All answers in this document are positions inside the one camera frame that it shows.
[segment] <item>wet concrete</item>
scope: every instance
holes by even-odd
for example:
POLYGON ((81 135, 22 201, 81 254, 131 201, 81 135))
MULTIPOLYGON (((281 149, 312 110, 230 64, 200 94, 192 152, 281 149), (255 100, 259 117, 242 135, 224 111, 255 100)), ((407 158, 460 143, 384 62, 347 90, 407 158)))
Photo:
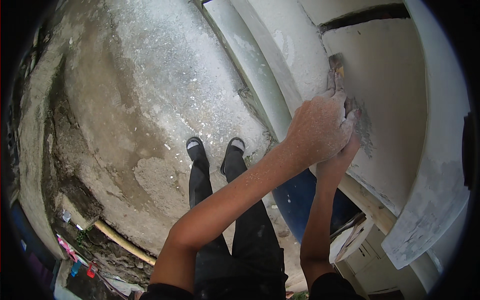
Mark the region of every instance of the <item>wet concrete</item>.
MULTIPOLYGON (((245 141, 249 165, 271 136, 245 107, 244 86, 193 3, 85 0, 56 14, 61 21, 28 79, 48 83, 62 74, 59 86, 43 84, 54 103, 45 114, 53 120, 46 155, 56 160, 55 176, 78 178, 101 203, 105 222, 157 255, 189 209, 185 141, 204 141, 216 191, 226 185, 219 167, 229 140, 245 141)), ((38 91, 25 94, 24 112, 38 91)), ((300 246, 264 202, 286 248, 287 284, 296 284, 300 246)), ((225 232, 230 247, 233 233, 234 225, 225 232)))

